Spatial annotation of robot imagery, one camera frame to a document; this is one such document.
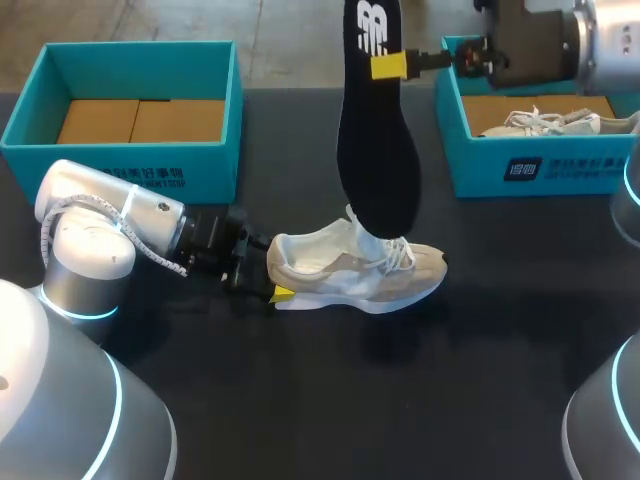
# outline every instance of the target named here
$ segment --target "robotic arm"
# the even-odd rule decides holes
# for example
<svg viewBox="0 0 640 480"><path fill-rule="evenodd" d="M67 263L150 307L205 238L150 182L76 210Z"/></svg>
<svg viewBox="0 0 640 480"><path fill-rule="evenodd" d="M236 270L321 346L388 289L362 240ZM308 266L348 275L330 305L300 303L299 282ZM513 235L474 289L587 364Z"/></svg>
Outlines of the robotic arm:
<svg viewBox="0 0 640 480"><path fill-rule="evenodd" d="M587 94L628 92L640 80L640 3L576 0L572 11L530 12L524 0L474 0L489 33L456 52L460 76L494 88L575 80Z"/></svg>

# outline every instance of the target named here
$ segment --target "teal box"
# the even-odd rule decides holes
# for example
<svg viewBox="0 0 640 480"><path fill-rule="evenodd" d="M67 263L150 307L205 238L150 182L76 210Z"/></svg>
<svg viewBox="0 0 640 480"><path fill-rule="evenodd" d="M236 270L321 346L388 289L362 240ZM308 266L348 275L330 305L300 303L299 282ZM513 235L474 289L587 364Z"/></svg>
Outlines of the teal box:
<svg viewBox="0 0 640 480"><path fill-rule="evenodd" d="M56 145L74 99L225 100L220 142ZM35 202L60 158L189 204L235 197L243 92L233 42L58 43L43 47L0 142Z"/></svg>
<svg viewBox="0 0 640 480"><path fill-rule="evenodd" d="M444 37L454 52L464 37ZM617 190L635 135L475 138L461 96L574 94L573 82L492 90L486 79L436 79L436 115L457 197L609 194ZM640 95L607 97L617 118L640 110Z"/></svg>

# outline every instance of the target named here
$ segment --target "white shoelace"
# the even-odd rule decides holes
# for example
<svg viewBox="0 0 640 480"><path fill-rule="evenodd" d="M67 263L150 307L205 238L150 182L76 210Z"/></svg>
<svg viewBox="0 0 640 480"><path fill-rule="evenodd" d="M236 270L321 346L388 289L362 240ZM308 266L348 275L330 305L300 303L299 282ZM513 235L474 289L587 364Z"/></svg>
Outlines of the white shoelace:
<svg viewBox="0 0 640 480"><path fill-rule="evenodd" d="M354 225L356 223L360 223L358 218L351 210L351 205L347 205L347 215L351 220L351 223ZM387 256L372 263L368 263L366 268L376 268L382 266L384 269L384 275L395 271L403 271L403 270L411 270L416 264L416 257L411 251L411 246L409 242L404 237L396 238L394 240L382 240L379 241L384 242L385 250L387 252ZM402 263L404 259L408 258L408 265L403 267Z"/></svg>
<svg viewBox="0 0 640 480"><path fill-rule="evenodd" d="M540 114L540 111L533 107L533 112L513 111L509 114L504 124L508 127L524 128L528 136L538 136L546 132L562 133L562 115L557 113Z"/></svg>

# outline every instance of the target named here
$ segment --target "black tabletop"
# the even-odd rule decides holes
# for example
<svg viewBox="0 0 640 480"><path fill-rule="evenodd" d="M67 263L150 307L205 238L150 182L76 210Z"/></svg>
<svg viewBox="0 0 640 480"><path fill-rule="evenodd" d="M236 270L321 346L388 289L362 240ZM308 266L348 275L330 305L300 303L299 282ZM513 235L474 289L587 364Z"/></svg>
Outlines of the black tabletop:
<svg viewBox="0 0 640 480"><path fill-rule="evenodd" d="M409 239L450 264L424 302L273 312L211 278L137 267L107 349L173 414L177 480L569 478L564 408L640 327L640 252L605 197L455 199L432 96L404 91L424 185ZM341 97L247 92L238 203L265 233L344 214ZM0 96L0 124L14 102ZM4 161L0 215L0 277L35 285L38 225Z"/></svg>

